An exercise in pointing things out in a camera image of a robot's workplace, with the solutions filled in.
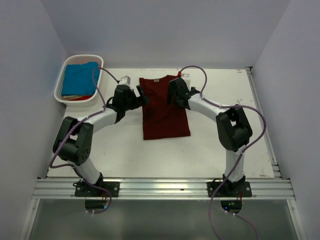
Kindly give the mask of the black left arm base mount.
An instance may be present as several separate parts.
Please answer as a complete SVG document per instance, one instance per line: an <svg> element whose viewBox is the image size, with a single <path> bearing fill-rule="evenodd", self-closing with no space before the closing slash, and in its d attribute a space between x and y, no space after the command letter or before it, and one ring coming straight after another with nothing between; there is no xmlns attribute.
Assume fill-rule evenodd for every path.
<svg viewBox="0 0 320 240"><path fill-rule="evenodd" d="M74 195L76 197L112 197L117 198L120 191L119 181L104 181L100 176L95 184L87 183L80 179L72 184L75 187Z"/></svg>

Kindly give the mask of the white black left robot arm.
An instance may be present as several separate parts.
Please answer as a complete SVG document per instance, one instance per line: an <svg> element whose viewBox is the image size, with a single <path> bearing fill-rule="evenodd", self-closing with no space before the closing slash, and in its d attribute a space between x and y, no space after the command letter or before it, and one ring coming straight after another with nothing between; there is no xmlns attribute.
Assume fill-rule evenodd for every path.
<svg viewBox="0 0 320 240"><path fill-rule="evenodd" d="M136 96L129 85L116 86L114 95L103 109L83 118L65 117L52 147L53 156L49 162L51 169L72 167L86 183L86 190L92 196L103 193L103 175L90 159L93 135L105 127L122 120L127 111L138 109L149 103L149 98L140 85L136 86Z"/></svg>

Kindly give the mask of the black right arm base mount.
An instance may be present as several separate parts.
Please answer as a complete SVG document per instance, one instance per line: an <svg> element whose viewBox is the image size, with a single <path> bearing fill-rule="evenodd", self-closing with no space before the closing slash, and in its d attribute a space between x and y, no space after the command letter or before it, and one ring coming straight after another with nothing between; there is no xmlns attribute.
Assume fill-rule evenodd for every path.
<svg viewBox="0 0 320 240"><path fill-rule="evenodd" d="M207 193L210 198L221 183L221 179L218 178L206 182ZM236 182L227 180L217 190L214 196L218 198L250 198L253 196L253 194L250 183L246 181L246 177L243 176L239 181Z"/></svg>

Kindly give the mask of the dark red t shirt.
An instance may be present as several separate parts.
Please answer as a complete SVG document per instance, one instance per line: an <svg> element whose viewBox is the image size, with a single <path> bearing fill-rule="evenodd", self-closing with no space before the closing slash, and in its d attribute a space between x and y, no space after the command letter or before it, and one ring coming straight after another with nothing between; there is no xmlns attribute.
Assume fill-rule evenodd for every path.
<svg viewBox="0 0 320 240"><path fill-rule="evenodd" d="M142 107L143 139L159 140L189 137L191 135L186 110L167 104L169 82L174 75L162 78L139 78L139 84L149 103Z"/></svg>

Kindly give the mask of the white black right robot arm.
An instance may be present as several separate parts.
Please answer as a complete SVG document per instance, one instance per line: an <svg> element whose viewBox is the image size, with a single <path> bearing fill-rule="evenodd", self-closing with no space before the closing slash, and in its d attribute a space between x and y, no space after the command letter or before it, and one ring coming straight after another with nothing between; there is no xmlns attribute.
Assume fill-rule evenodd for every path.
<svg viewBox="0 0 320 240"><path fill-rule="evenodd" d="M216 123L218 139L226 153L224 183L220 189L227 196L235 196L246 180L243 150L253 135L243 108L223 107L205 100L200 91L188 88L181 77L169 82L167 103L200 113Z"/></svg>

